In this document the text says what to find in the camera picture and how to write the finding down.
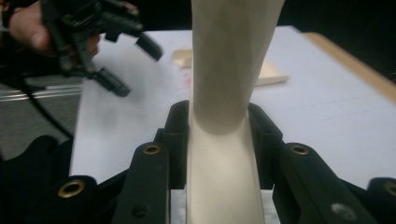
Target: gray floor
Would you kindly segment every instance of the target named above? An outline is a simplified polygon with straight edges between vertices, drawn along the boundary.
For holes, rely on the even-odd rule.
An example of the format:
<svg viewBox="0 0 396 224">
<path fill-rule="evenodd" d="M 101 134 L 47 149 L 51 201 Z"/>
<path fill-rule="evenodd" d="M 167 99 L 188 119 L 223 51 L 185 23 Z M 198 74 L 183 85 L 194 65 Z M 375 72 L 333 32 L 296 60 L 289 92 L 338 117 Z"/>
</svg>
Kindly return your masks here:
<svg viewBox="0 0 396 224">
<path fill-rule="evenodd" d="M 35 77 L 29 78 L 28 83 L 37 86 L 79 85 L 81 78 Z M 0 91 L 9 94 L 12 89 L 0 85 Z M 72 94 L 38 99 L 51 115 L 71 133 L 74 132 L 76 126 L 80 96 L 78 91 L 73 91 Z M 6 160 L 20 155 L 40 135 L 54 136 L 60 142 L 67 140 L 67 137 L 37 112 L 29 100 L 0 102 L 0 130 L 0 153 Z"/>
</svg>

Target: black wire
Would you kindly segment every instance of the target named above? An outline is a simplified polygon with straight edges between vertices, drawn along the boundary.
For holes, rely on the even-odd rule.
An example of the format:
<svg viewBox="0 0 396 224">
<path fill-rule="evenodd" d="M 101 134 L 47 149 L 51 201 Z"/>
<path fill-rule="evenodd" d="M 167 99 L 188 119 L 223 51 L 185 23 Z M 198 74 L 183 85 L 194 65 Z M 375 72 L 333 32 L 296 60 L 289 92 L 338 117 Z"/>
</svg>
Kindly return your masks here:
<svg viewBox="0 0 396 224">
<path fill-rule="evenodd" d="M 69 131 L 66 130 L 66 128 L 58 122 L 38 101 L 37 99 L 33 96 L 32 92 L 29 90 L 29 87 L 26 85 L 26 82 L 24 81 L 24 78 L 19 74 L 19 80 L 21 83 L 21 90 L 27 95 L 29 98 L 30 102 L 32 105 L 35 107 L 35 109 L 38 110 L 38 112 L 49 121 L 50 124 L 52 124 L 56 129 L 58 129 L 61 133 L 63 133 L 66 137 L 73 139 L 74 136 L 71 134 Z"/>
<path fill-rule="evenodd" d="M 19 62 L 18 53 L 15 52 L 15 41 L 9 35 L 4 35 L 5 40 L 5 55 L 7 56 L 7 64 L 9 66 L 9 72 L 16 78 L 16 81 L 20 84 L 21 91 L 23 91 L 29 98 L 32 105 L 36 110 L 45 118 L 49 123 L 54 126 L 58 131 L 64 134 L 67 138 L 73 139 L 74 136 L 66 128 L 58 122 L 33 96 L 31 89 L 26 84 L 24 77 L 21 74 L 21 64 Z"/>
</svg>

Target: human hand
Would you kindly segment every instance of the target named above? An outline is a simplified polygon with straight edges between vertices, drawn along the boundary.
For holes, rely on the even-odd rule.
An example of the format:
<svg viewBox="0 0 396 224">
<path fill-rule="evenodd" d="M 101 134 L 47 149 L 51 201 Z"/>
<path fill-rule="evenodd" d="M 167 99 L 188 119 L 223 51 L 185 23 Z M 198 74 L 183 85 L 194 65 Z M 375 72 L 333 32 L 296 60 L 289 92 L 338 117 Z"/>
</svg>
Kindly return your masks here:
<svg viewBox="0 0 396 224">
<path fill-rule="evenodd" d="M 8 27 L 11 36 L 23 45 L 37 53 L 56 57 L 56 51 L 51 45 L 50 32 L 42 23 L 39 2 L 35 2 L 26 8 L 15 9 Z M 99 40 L 99 35 L 93 35 L 87 41 L 87 47 L 91 56 L 98 53 L 97 44 Z M 72 56 L 76 54 L 71 47 L 69 51 Z"/>
</svg>

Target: white table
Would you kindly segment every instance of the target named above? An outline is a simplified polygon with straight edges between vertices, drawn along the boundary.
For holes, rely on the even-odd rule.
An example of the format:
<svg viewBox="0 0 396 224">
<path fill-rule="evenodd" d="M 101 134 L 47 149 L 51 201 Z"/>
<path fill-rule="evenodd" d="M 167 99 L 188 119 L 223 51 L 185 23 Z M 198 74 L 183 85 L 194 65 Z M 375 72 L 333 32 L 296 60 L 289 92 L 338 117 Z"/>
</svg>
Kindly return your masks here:
<svg viewBox="0 0 396 224">
<path fill-rule="evenodd" d="M 189 99 L 190 69 L 171 62 L 175 49 L 191 48 L 191 32 L 153 32 L 164 49 L 155 63 L 122 36 L 100 43 L 98 66 L 117 74 L 133 91 L 119 98 L 85 81 L 78 112 L 71 175 L 102 182 L 127 169 L 134 149 L 152 141 L 169 107 Z M 311 146 L 335 173 L 366 188 L 375 176 L 396 177 L 396 104 L 292 27 L 278 27 L 266 59 L 290 80 L 257 87 L 261 106 L 285 142 Z"/>
</svg>

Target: dark background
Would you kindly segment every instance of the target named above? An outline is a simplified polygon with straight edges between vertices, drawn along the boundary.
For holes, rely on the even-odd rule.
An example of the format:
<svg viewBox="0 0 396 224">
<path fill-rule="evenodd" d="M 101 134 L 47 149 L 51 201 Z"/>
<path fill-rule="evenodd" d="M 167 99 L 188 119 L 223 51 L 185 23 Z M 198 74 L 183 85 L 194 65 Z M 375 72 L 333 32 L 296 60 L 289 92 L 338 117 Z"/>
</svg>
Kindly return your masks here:
<svg viewBox="0 0 396 224">
<path fill-rule="evenodd" d="M 286 0 L 278 25 L 324 35 L 396 82 L 396 1 Z"/>
</svg>

